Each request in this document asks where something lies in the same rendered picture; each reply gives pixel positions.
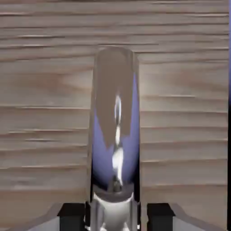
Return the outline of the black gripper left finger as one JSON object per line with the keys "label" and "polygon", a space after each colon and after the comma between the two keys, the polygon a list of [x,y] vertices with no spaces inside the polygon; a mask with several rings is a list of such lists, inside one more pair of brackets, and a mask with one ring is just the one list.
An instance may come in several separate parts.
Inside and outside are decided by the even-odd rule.
{"label": "black gripper left finger", "polygon": [[90,231],[86,203],[64,203],[56,216],[40,220],[27,231]]}

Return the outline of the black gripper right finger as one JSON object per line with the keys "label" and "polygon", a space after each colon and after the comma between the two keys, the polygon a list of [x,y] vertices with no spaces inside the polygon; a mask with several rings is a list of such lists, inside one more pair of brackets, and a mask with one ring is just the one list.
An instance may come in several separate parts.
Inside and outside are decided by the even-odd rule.
{"label": "black gripper right finger", "polygon": [[147,216],[147,231],[206,231],[178,218],[168,203],[148,203]]}

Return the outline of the curved shiny metal handle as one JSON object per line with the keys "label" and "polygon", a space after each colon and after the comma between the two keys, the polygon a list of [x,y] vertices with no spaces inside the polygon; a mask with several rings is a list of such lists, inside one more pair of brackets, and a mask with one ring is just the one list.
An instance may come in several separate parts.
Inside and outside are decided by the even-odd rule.
{"label": "curved shiny metal handle", "polygon": [[110,46],[94,60],[86,231],[140,229],[140,108],[135,54]]}

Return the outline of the light wood cabinet door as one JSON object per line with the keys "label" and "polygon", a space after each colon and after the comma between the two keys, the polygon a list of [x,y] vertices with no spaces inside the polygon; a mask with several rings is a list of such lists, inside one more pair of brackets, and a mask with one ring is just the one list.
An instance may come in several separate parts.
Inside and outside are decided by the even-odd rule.
{"label": "light wood cabinet door", "polygon": [[88,194],[95,54],[139,67],[141,202],[227,220],[229,0],[0,0],[0,231]]}

